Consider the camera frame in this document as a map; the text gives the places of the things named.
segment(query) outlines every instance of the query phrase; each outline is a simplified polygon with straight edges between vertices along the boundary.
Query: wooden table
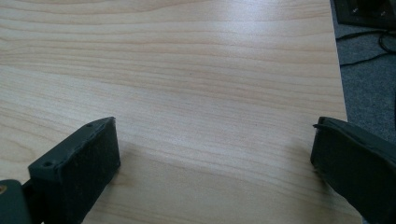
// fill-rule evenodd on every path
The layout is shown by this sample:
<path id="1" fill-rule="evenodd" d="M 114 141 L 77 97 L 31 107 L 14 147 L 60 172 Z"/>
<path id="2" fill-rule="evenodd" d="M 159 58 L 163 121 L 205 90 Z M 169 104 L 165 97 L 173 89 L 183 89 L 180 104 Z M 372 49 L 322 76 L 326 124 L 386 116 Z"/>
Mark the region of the wooden table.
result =
<path id="1" fill-rule="evenodd" d="M 114 116 L 84 223 L 360 223 L 309 162 L 346 119 L 328 0 L 1 1 L 0 178 Z"/>

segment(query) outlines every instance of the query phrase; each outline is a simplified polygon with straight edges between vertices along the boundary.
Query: black cable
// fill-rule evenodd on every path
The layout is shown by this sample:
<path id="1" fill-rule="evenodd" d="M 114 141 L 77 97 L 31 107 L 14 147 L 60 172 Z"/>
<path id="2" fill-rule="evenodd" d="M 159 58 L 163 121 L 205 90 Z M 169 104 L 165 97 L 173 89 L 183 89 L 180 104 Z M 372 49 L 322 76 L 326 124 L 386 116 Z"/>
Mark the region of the black cable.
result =
<path id="1" fill-rule="evenodd" d="M 365 32 L 359 32 L 359 33 L 355 33 L 355 34 L 350 34 L 350 35 L 343 35 L 340 36 L 338 38 L 335 38 L 335 40 L 337 42 L 343 41 L 343 40 L 348 40 L 348 39 L 352 39 L 352 38 L 356 38 L 359 36 L 363 36 L 363 35 L 376 35 L 376 34 L 380 34 L 379 38 L 378 38 L 378 45 L 379 47 L 385 51 L 385 53 L 381 53 L 378 55 L 375 55 L 372 58 L 369 59 L 364 59 L 364 60 L 360 60 L 354 63 L 343 63 L 340 64 L 340 67 L 345 67 L 345 66 L 350 66 L 350 65 L 356 65 L 359 63 L 367 63 L 369 61 L 381 58 L 383 56 L 387 56 L 387 55 L 391 55 L 391 54 L 396 54 L 396 50 L 392 50 L 390 48 L 388 48 L 385 44 L 384 44 L 384 37 L 385 36 L 390 36 L 393 38 L 396 38 L 396 34 L 394 34 L 395 31 L 391 31 L 391 30 L 387 30 L 387 31 L 383 31 L 383 30 L 374 30 L 374 31 L 365 31 Z"/>
<path id="2" fill-rule="evenodd" d="M 395 119 L 395 131 L 396 131 L 396 91 L 395 91 L 395 105 L 394 105 L 394 107 L 395 107 L 395 117 L 394 117 L 394 119 Z"/>

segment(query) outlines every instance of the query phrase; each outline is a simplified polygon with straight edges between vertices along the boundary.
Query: black device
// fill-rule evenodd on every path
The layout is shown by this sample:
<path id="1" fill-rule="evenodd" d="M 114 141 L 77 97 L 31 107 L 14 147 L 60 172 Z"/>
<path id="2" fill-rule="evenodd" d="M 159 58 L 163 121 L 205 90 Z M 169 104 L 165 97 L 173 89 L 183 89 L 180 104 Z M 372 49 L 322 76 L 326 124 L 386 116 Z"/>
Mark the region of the black device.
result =
<path id="1" fill-rule="evenodd" d="M 88 123 L 29 165 L 25 184 L 0 181 L 0 223 L 79 224 L 119 167 L 115 119 Z"/>
<path id="2" fill-rule="evenodd" d="M 370 223 L 396 223 L 396 146 L 339 119 L 314 126 L 319 175 Z"/>
<path id="3" fill-rule="evenodd" d="M 334 0 L 339 23 L 396 29 L 396 0 Z"/>

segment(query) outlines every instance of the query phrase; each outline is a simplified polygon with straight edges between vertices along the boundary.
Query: gray carpet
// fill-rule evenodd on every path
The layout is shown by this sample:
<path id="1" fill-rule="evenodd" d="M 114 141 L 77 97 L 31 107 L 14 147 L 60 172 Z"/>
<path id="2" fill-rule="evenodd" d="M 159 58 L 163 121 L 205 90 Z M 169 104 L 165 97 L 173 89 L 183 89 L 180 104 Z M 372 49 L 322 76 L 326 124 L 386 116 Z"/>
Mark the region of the gray carpet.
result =
<path id="1" fill-rule="evenodd" d="M 335 36 L 374 30 L 338 24 L 332 3 Z M 340 64 L 371 58 L 384 51 L 378 35 L 361 36 L 337 43 Z M 341 68 L 348 121 L 396 144 L 395 91 L 396 56 Z"/>

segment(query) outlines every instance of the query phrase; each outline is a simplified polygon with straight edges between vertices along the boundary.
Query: light wood tabletop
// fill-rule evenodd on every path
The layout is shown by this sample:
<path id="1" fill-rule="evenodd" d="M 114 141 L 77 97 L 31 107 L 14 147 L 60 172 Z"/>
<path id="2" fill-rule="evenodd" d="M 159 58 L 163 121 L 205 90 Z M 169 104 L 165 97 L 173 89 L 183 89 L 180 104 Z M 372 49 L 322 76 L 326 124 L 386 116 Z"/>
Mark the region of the light wood tabletop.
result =
<path id="1" fill-rule="evenodd" d="M 83 223 L 360 223 L 315 174 L 346 119 L 328 0 L 0 1 L 0 179 L 117 119 Z"/>

